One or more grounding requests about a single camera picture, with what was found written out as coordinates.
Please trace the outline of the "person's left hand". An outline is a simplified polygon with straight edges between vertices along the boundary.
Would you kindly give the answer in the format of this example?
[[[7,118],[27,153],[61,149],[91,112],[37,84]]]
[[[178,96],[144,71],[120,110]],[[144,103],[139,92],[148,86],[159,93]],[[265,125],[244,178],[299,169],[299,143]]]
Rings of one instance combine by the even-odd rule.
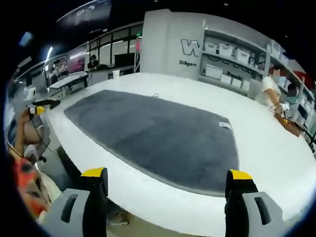
[[[43,125],[35,126],[30,113],[25,109],[17,120],[15,145],[37,144],[41,141]]]

